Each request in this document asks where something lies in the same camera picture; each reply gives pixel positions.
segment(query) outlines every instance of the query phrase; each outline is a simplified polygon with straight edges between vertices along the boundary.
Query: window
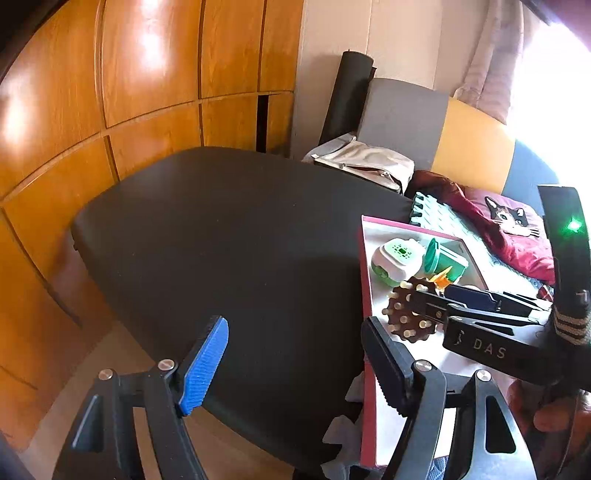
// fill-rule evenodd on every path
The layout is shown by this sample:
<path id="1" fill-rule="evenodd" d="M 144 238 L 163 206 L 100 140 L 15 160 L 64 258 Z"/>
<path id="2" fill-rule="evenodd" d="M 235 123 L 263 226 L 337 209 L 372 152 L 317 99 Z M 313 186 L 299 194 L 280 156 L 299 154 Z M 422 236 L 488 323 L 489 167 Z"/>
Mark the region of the window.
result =
<path id="1" fill-rule="evenodd" d="M 591 53 L 561 24 L 541 25 L 515 72 L 507 126 L 577 187 L 591 222 Z"/>

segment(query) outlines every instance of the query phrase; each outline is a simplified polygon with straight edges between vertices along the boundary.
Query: metal screw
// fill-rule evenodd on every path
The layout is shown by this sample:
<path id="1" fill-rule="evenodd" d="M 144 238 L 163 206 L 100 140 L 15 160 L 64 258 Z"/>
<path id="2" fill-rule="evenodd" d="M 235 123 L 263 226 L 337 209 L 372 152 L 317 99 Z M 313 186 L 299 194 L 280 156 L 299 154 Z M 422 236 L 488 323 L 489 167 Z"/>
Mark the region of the metal screw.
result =
<path id="1" fill-rule="evenodd" d="M 478 377 L 478 380 L 483 382 L 489 382 L 492 378 L 491 373 L 488 370 L 477 370 L 476 376 Z"/>
<path id="2" fill-rule="evenodd" d="M 428 372 L 429 370 L 431 370 L 433 368 L 431 363 L 427 362 L 426 360 L 417 360 L 414 363 L 414 366 L 420 372 Z"/>
<path id="3" fill-rule="evenodd" d="M 174 360 L 167 358 L 165 360 L 161 360 L 158 362 L 158 368 L 163 372 L 167 372 L 168 370 L 172 370 L 174 368 Z"/>
<path id="4" fill-rule="evenodd" d="M 579 304 L 582 307 L 589 306 L 589 292 L 587 290 L 581 290 L 576 293 Z"/>
<path id="5" fill-rule="evenodd" d="M 99 372 L 99 378 L 101 380 L 109 380 L 113 377 L 113 371 L 110 368 L 105 368 Z"/>

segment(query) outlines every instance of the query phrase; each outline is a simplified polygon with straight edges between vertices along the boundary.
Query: wooden floor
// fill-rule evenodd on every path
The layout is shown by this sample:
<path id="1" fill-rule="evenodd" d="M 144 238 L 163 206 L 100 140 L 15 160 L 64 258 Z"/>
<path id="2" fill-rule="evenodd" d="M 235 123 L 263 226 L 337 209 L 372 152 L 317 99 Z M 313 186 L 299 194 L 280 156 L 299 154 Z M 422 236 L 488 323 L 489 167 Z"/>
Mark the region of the wooden floor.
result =
<path id="1" fill-rule="evenodd" d="M 40 424 L 29 448 L 20 457 L 37 480 L 50 480 L 76 412 L 96 374 L 113 368 L 119 374 L 145 371 L 154 362 L 129 332 L 117 323 L 58 396 Z M 134 411 L 135 427 L 147 480 L 159 480 L 143 408 Z M 195 451 L 210 480 L 289 480 L 293 468 L 243 439 L 203 408 L 186 418 Z"/>

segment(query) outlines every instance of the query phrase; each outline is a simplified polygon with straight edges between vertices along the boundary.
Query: finger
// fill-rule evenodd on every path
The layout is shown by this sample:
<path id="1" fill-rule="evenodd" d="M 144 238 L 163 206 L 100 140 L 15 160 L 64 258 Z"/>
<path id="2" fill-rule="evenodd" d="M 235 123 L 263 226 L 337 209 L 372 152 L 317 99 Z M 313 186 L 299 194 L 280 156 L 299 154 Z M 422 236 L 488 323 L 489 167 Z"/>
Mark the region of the finger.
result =
<path id="1" fill-rule="evenodd" d="M 575 455 L 581 449 L 589 433 L 591 433 L 591 406 L 588 401 L 589 396 L 584 396 L 580 408 L 574 417 L 573 436 L 569 449 L 569 454 L 571 455 Z"/>
<path id="2" fill-rule="evenodd" d="M 520 380 L 515 380 L 507 389 L 507 404 L 521 434 L 525 435 L 530 428 L 532 417 L 523 410 L 523 387 Z"/>
<path id="3" fill-rule="evenodd" d="M 561 432 L 569 427 L 573 410 L 572 398 L 560 398 L 539 409 L 534 415 L 534 426 L 541 432 Z"/>

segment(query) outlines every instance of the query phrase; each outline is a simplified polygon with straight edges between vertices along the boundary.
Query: gray fabric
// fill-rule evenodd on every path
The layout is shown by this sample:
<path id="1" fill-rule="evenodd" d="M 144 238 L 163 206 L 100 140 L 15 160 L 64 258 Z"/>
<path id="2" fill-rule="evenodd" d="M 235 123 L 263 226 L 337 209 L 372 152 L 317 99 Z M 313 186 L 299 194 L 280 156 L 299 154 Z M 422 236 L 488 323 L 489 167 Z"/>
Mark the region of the gray fabric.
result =
<path id="1" fill-rule="evenodd" d="M 361 372 L 353 379 L 349 391 L 345 395 L 345 400 L 363 402 L 364 385 L 365 373 Z M 326 478 L 329 478 L 330 480 L 349 480 L 350 468 L 353 465 L 360 466 L 362 430 L 363 410 L 361 411 L 361 414 L 359 414 L 355 423 L 344 415 L 335 417 L 333 421 L 330 422 L 322 441 L 333 445 L 342 445 L 342 447 L 334 460 L 321 465 Z M 385 467 L 376 467 L 372 469 L 368 469 L 367 467 L 362 468 L 369 471 L 369 475 L 365 480 L 379 480 L 382 478 L 385 469 Z"/>
<path id="2" fill-rule="evenodd" d="M 365 101 L 357 139 L 397 151 L 431 170 L 449 97 L 413 83 L 373 79 Z"/>
<path id="3" fill-rule="evenodd" d="M 317 157 L 322 157 L 323 155 L 328 155 L 329 153 L 336 152 L 337 150 L 343 148 L 348 143 L 351 143 L 355 140 L 355 136 L 352 134 L 344 134 L 338 138 L 334 138 L 329 140 L 318 147 L 313 148 L 310 150 L 304 158 L 302 158 L 302 162 L 304 163 L 314 163 L 314 159 Z"/>

